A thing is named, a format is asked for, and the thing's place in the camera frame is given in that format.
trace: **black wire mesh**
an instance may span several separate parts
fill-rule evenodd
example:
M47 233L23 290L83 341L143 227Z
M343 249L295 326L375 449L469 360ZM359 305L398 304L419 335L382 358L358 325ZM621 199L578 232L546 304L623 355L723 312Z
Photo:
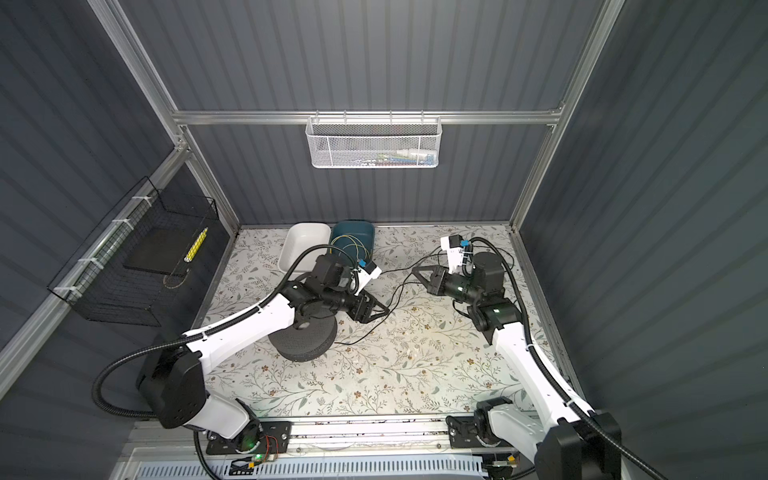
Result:
M69 303L85 319L97 322L128 323L146 326L167 326L177 322L175 317L183 312L180 303L187 301L182 293L188 279L194 275L194 267L206 248L223 251L218 245L226 239L218 234L222 229L213 199L173 191L154 190L141 200L125 219L113 220L114 232L103 245L88 258L81 258L80 272L65 282L62 274L51 282L48 289ZM126 264L135 249L146 247L142 240L152 239L158 230L173 232L184 244L183 253L167 273L128 268ZM202 233L205 238L198 239ZM189 255L192 246L199 248ZM210 269L199 265L198 269Z

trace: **white mesh basket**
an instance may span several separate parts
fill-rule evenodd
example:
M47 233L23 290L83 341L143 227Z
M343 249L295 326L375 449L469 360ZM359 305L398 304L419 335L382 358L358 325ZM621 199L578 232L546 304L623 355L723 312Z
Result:
M434 168L441 136L439 119L414 124L306 122L317 168Z

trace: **white plastic bin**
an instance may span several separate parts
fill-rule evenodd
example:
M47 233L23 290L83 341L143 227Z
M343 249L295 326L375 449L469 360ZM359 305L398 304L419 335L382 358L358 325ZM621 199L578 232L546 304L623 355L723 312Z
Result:
M301 253L315 245L328 243L331 236L331 227L324 223L297 223L288 230L286 242L283 245L283 251L280 252L280 259L277 261L277 268L281 272L288 271L293 262L299 258ZM311 272L315 266L317 257L325 253L325 249L319 248L310 252L304 257L291 275L291 279L296 278L302 273Z

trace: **black mounting plate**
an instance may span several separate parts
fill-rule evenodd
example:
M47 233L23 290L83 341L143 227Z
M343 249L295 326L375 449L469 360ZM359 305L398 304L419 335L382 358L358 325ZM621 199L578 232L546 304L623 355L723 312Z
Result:
M277 453L285 453L288 451L288 441L290 440L290 422L261 422L261 428L266 435L274 437L277 440ZM275 448L275 442L270 439L270 454L273 454ZM208 446L205 448L206 455L239 455L234 451L234 448L225 439L218 437L215 440L210 440ZM253 454L266 453L266 442L261 442Z
M501 440L498 445L484 445L480 442L474 416L445 417L452 449L486 449L490 447L512 447Z

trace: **round gray speaker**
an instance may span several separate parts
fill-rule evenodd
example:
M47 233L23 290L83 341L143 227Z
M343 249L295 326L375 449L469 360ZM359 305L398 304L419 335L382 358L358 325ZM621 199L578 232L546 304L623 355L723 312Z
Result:
M277 352L292 362L309 362L324 354L336 339L336 317L296 315L296 321L286 329L270 334Z

